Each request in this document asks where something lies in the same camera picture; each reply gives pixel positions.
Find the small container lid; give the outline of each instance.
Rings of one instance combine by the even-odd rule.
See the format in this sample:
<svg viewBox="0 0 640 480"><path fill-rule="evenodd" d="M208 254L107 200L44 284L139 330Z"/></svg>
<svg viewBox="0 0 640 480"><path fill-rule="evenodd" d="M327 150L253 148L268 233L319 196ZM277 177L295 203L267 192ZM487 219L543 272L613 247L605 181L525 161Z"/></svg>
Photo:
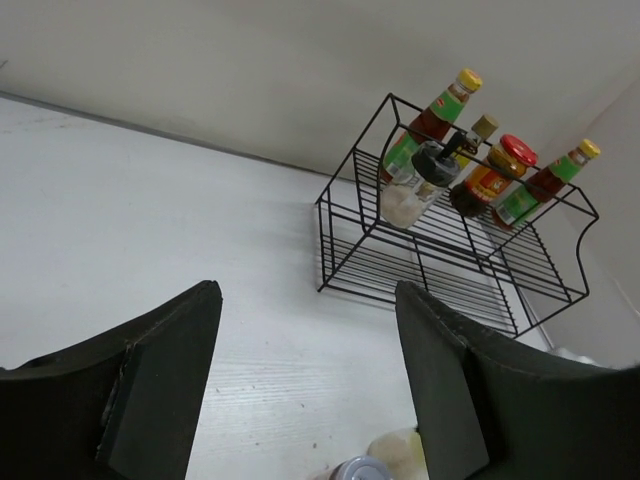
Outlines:
<svg viewBox="0 0 640 480"><path fill-rule="evenodd" d="M437 158L442 150L435 142L425 142L411 157L415 171L436 187L448 186L460 174L460 164L452 155Z"/></svg>
<svg viewBox="0 0 640 480"><path fill-rule="evenodd" d="M387 467L377 458L363 455L348 460L338 470L336 480L392 480Z"/></svg>
<svg viewBox="0 0 640 480"><path fill-rule="evenodd" d="M509 155L526 167L533 167L538 162L538 154L515 135L503 135L500 137L500 144Z"/></svg>
<svg viewBox="0 0 640 480"><path fill-rule="evenodd" d="M457 78L466 89L472 92L477 91L482 86L482 78L476 72L470 68L464 68L460 70Z"/></svg>
<svg viewBox="0 0 640 480"><path fill-rule="evenodd" d="M480 138L486 140L493 135L493 132L495 132L499 126L500 124L495 118L485 113L473 124L471 130L476 132Z"/></svg>
<svg viewBox="0 0 640 480"><path fill-rule="evenodd" d="M600 147L598 147L595 143L587 138L580 142L578 148L582 150L584 154L589 158L596 158L601 153Z"/></svg>

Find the yellow lid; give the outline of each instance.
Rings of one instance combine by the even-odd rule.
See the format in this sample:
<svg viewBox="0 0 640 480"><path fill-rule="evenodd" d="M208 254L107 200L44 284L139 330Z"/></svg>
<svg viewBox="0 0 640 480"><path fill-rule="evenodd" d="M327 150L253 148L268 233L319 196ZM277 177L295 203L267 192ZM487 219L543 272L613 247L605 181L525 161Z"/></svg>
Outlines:
<svg viewBox="0 0 640 480"><path fill-rule="evenodd" d="M471 130L476 132L480 138L486 140L493 135L493 132L495 132L499 126L500 124L495 118L485 113L476 123L473 124Z"/></svg>
<svg viewBox="0 0 640 480"><path fill-rule="evenodd" d="M595 158L600 155L600 148L591 140L588 140L586 138L580 142L578 148L582 150L584 154L589 158Z"/></svg>
<svg viewBox="0 0 640 480"><path fill-rule="evenodd" d="M458 81L472 92L475 92L482 86L482 78L470 68L460 70Z"/></svg>

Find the condiment jar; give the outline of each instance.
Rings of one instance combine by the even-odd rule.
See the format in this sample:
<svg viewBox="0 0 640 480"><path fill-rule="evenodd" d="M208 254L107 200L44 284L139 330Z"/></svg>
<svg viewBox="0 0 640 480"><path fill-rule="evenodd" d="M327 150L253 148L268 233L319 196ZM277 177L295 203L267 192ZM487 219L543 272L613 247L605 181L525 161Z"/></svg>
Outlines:
<svg viewBox="0 0 640 480"><path fill-rule="evenodd" d="M444 149L432 141L420 146L380 196L380 213L386 221L409 228L420 219L459 175L460 165L451 154L463 140L459 135Z"/></svg>
<svg viewBox="0 0 640 480"><path fill-rule="evenodd" d="M417 428L405 428L378 437L367 455L384 463L393 480L428 480L427 463Z"/></svg>
<svg viewBox="0 0 640 480"><path fill-rule="evenodd" d="M341 463L310 480L393 480L389 470L378 459L363 455Z"/></svg>
<svg viewBox="0 0 640 480"><path fill-rule="evenodd" d="M503 135L484 160L494 168L485 165L474 168L464 182L451 190L451 204L463 217L484 213L486 206L512 182L512 178L502 172L520 178L537 160L536 153L518 137Z"/></svg>

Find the white countertop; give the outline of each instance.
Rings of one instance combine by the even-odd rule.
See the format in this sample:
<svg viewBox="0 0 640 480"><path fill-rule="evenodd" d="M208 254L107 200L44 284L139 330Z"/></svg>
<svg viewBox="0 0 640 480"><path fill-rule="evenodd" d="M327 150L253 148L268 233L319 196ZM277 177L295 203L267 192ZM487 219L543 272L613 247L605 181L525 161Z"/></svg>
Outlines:
<svg viewBox="0 0 640 480"><path fill-rule="evenodd" d="M304 478L415 424L392 309L316 292L327 177L6 100L0 149L0 365L212 279L189 480Z"/></svg>

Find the black wire rack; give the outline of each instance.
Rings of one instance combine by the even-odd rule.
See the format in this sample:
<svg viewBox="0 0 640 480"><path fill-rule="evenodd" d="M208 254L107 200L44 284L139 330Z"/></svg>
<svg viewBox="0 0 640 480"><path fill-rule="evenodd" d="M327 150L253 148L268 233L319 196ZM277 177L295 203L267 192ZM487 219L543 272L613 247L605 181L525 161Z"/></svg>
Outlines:
<svg viewBox="0 0 640 480"><path fill-rule="evenodd" d="M458 311L513 337L586 298L589 285L580 248L599 217L573 184L509 232L496 226L489 212L473 219L461 217L451 207L449 191L409 229L394 227L381 217L382 159L394 139L412 130L404 120L421 111L387 95L318 197L318 291L329 288L394 303L396 283L410 280ZM453 129L464 132L457 126ZM482 163L477 158L471 161ZM512 179L514 184L526 183ZM543 223L552 216L549 212L559 210L558 205L569 209L570 216L586 219L581 230L573 230L576 238L561 242L570 246L569 253L560 253L565 276L542 240L544 233L553 232L552 222L546 227ZM570 270L569 279L566 270Z"/></svg>

